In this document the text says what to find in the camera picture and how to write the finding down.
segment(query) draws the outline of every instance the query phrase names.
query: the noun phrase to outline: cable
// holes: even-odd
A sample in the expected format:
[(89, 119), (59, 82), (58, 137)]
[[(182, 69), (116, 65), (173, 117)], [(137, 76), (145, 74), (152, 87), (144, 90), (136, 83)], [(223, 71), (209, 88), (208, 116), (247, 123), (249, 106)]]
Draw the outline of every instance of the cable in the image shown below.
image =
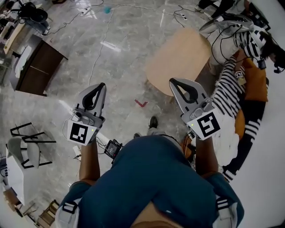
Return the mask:
[(237, 29), (230, 37), (226, 37), (226, 38), (222, 38), (222, 39), (221, 39), (221, 42), (220, 42), (220, 50), (221, 50), (222, 56), (223, 56), (226, 60), (228, 60), (228, 59), (223, 55), (223, 52), (222, 52), (222, 41), (225, 40), (225, 39), (229, 39), (229, 38), (233, 37), (235, 34), (237, 34), (237, 32), (238, 32), (239, 30), (241, 30), (241, 28), (242, 28), (242, 26), (241, 26), (239, 29)]
[(92, 71), (91, 71), (91, 75), (90, 75), (89, 80), (88, 80), (88, 87), (90, 86), (90, 80), (91, 80), (92, 75), (93, 75), (94, 67), (95, 67), (95, 65), (96, 65), (96, 63), (97, 63), (99, 57), (101, 56), (101, 51), (102, 51), (102, 48), (103, 48), (103, 46), (104, 46), (104, 41), (105, 41), (105, 39), (106, 39), (106, 37), (107, 37), (107, 32), (108, 32), (108, 30), (109, 30), (109, 24), (111, 23), (111, 20), (112, 20), (112, 17), (113, 17), (113, 14), (114, 14), (116, 8), (113, 9), (113, 12), (112, 12), (112, 14), (111, 14), (109, 23), (108, 23), (108, 25), (107, 25), (107, 30), (106, 30), (106, 32), (105, 32), (105, 37), (104, 37), (104, 39), (103, 39), (103, 41), (102, 41), (102, 46), (101, 46), (101, 48), (100, 48), (99, 55), (98, 55), (97, 59), (95, 60), (95, 62), (94, 62), (94, 64), (93, 64)]
[(99, 141), (96, 141), (98, 143), (98, 145), (102, 148), (102, 149), (106, 149), (106, 145), (101, 144)]
[(57, 33), (59, 30), (65, 28), (68, 24), (70, 24), (79, 14), (83, 14), (83, 13), (84, 13), (84, 12), (79, 12), (78, 14), (76, 14), (76, 16), (75, 16), (70, 22), (68, 22), (68, 23), (65, 23), (65, 22), (64, 22), (64, 23), (63, 23), (64, 26), (61, 27), (61, 28), (59, 28), (56, 32), (48, 33), (48, 34), (45, 34), (45, 35), (43, 35), (43, 36), (49, 36), (50, 34), (55, 34), (55, 33)]
[(214, 43), (217, 41), (217, 39), (220, 37), (220, 35), (224, 32), (224, 30), (230, 28), (231, 26), (233, 26), (233, 25), (230, 25), (230, 26), (228, 26), (227, 28), (224, 28), (224, 29), (219, 33), (219, 35), (217, 36), (217, 38), (215, 39), (215, 41), (213, 42), (212, 47), (211, 47), (212, 56), (214, 57), (214, 59), (216, 60), (216, 62), (217, 62), (218, 64), (220, 64), (221, 66), (223, 66), (223, 65), (217, 61), (217, 59), (216, 59), (216, 57), (215, 57), (215, 55), (214, 55), (214, 53), (213, 53), (213, 46), (214, 46)]
[(74, 179), (73, 183), (76, 181), (76, 178), (77, 178), (77, 175), (79, 174), (79, 171), (80, 171), (80, 169), (78, 170), (78, 172), (77, 172), (77, 174), (76, 174), (76, 176), (75, 176), (75, 179)]
[(183, 143), (183, 153), (184, 153), (184, 156), (185, 156), (185, 154), (186, 154), (186, 150), (187, 150), (187, 147), (188, 147), (188, 139), (190, 139), (189, 134), (191, 134), (191, 133), (192, 133), (192, 131), (189, 132), (189, 133), (186, 135), (185, 140), (184, 140), (184, 143)]
[(84, 8), (84, 9), (88, 9), (89, 7), (96, 7), (96, 6), (99, 6), (99, 5), (90, 5), (90, 6), (87, 6), (86, 8)]
[(37, 30), (34, 26), (32, 26), (28, 21), (24, 21), (24, 23), (19, 23), (19, 24), (25, 24), (25, 23), (27, 23), (29, 26), (31, 26), (34, 30), (36, 30), (39, 34), (41, 34), (41, 35), (43, 35), (43, 36), (47, 36), (47, 35), (45, 35), (45, 34), (42, 34), (39, 30)]
[(177, 18), (175, 17), (176, 12), (179, 12), (179, 11), (182, 11), (182, 10), (188, 10), (188, 11), (190, 11), (190, 12), (196, 12), (196, 11), (192, 11), (192, 10), (190, 10), (190, 9), (185, 9), (185, 8), (183, 8), (181, 5), (178, 5), (178, 6), (181, 8), (181, 10), (175, 10), (174, 13), (173, 13), (173, 17), (175, 18), (175, 20), (176, 20), (179, 24), (181, 24), (181, 23), (180, 23), (180, 22), (177, 20)]
[(148, 10), (152, 10), (152, 11), (156, 11), (156, 12), (161, 12), (161, 13), (173, 15), (172, 13), (169, 13), (169, 12), (165, 12), (165, 11), (161, 11), (161, 10), (157, 10), (157, 9), (152, 9), (152, 8), (147, 8), (147, 7), (142, 7), (142, 6), (136, 6), (136, 5), (117, 4), (117, 3), (108, 3), (108, 2), (104, 2), (104, 3), (101, 3), (101, 4), (110, 4), (110, 5), (118, 5), (118, 6), (131, 6), (131, 7), (135, 7), (135, 8), (148, 9)]
[[(213, 32), (211, 32), (211, 33), (209, 34), (209, 36), (210, 36), (212, 33), (213, 33)], [(206, 37), (206, 39), (208, 39), (208, 38), (209, 38), (209, 36), (207, 36), (207, 37)]]
[(236, 30), (230, 37), (226, 37), (226, 38), (221, 39), (221, 42), (220, 42), (220, 50), (221, 50), (222, 56), (223, 56), (227, 61), (232, 62), (232, 63), (242, 62), (243, 60), (248, 59), (248, 58), (254, 58), (254, 59), (256, 59), (256, 60), (258, 61), (258, 59), (255, 58), (254, 56), (249, 56), (249, 57), (243, 58), (242, 60), (239, 60), (239, 61), (232, 61), (231, 59), (227, 59), (227, 58), (223, 55), (223, 52), (222, 52), (222, 41), (225, 40), (225, 39), (228, 39), (228, 38), (233, 37), (241, 28), (242, 28), (242, 27), (240, 27), (238, 30)]
[(66, 140), (68, 140), (68, 139), (67, 139), (67, 138), (65, 137), (65, 135), (63, 134), (63, 128), (64, 128), (64, 125), (65, 125), (65, 122), (66, 122), (67, 120), (69, 120), (72, 116), (73, 116), (73, 113), (71, 114), (71, 116), (69, 116), (69, 117), (64, 121), (63, 126), (62, 126), (62, 129), (61, 129), (61, 133), (62, 133), (63, 137), (64, 137)]
[(103, 145), (103, 142), (102, 142), (102, 140), (100, 139), (100, 138), (98, 138), (98, 137), (96, 137), (97, 139), (99, 139), (100, 140), (100, 142), (101, 142), (101, 144)]

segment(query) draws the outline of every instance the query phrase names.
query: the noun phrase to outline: shoe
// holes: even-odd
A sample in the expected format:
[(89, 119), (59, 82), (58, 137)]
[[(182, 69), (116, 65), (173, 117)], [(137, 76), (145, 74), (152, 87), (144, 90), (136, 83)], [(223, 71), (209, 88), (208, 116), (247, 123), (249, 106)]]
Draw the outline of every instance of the shoe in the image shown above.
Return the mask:
[(44, 31), (44, 33), (42, 35), (47, 35), (49, 33), (49, 31), (50, 31), (50, 26), (48, 26), (46, 28), (46, 30)]
[(138, 137), (141, 137), (140, 133), (135, 133), (134, 138), (138, 138)]
[(157, 126), (158, 126), (158, 124), (159, 124), (159, 122), (157, 121), (157, 118), (156, 118), (156, 116), (152, 116), (151, 118), (150, 118), (150, 121), (149, 121), (149, 123), (148, 123), (148, 126), (149, 126), (149, 128), (157, 128)]
[(204, 10), (202, 8), (200, 8), (198, 5), (195, 7), (195, 10), (198, 12), (204, 12)]

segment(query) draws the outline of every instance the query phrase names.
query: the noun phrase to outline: hand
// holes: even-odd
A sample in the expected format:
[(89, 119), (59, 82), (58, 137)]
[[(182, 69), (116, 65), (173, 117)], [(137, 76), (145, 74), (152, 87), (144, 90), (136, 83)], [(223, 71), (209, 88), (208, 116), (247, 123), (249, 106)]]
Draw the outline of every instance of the hand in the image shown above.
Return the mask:
[(238, 72), (240, 70), (240, 65), (236, 64), (233, 73)]

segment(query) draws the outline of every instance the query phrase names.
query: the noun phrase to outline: black and white striped cushion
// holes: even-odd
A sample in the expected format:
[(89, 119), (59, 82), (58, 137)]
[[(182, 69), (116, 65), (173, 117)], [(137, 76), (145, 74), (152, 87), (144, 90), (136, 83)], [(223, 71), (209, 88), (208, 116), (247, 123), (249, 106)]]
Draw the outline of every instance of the black and white striped cushion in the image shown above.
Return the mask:
[(213, 106), (222, 114), (228, 114), (233, 118), (236, 118), (241, 107), (240, 102), (245, 96), (245, 86), (240, 86), (234, 76), (235, 61), (235, 57), (231, 57), (229, 61), (226, 61), (220, 80), (216, 83), (216, 89), (212, 95)]

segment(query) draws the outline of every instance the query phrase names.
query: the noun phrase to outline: marble floor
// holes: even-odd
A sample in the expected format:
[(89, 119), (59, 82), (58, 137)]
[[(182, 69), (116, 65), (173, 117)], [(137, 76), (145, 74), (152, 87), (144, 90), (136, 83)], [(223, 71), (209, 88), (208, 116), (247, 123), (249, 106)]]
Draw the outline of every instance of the marble floor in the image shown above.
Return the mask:
[[(57, 141), (44, 145), (43, 149), (44, 156), (53, 164), (45, 168), (35, 200), (40, 212), (53, 199), (60, 202), (77, 177), (80, 162), (73, 159), (74, 144), (65, 140), (61, 129), (76, 96), (89, 81), (91, 85), (104, 82), (107, 86), (102, 140), (115, 138), (125, 144), (135, 132), (146, 134), (152, 115), (158, 117), (159, 128), (167, 134), (177, 139), (186, 134), (180, 109), (175, 102), (169, 103), (168, 96), (145, 83), (144, 67), (146, 59), (181, 27), (173, 17), (173, 12), (180, 9), (178, 5), (194, 9), (198, 0), (108, 0), (92, 6), (99, 3), (101, 0), (67, 0), (48, 10), (51, 32), (55, 32), (78, 13), (86, 12), (84, 8), (90, 9), (65, 28), (44, 37), (69, 59), (61, 62), (46, 90), (47, 97), (13, 91), (7, 80), (1, 87), (1, 152), (11, 137), (9, 129), (15, 124), (32, 122), (37, 131), (45, 131)], [(104, 11), (107, 6), (111, 7), (110, 13)], [(186, 10), (183, 13), (187, 21), (178, 20), (185, 26), (199, 29), (206, 22), (204, 14)], [(92, 70), (101, 47), (101, 55)], [(142, 108), (135, 99), (148, 103)], [(110, 168), (111, 160), (99, 155), (99, 162), (103, 174)]]

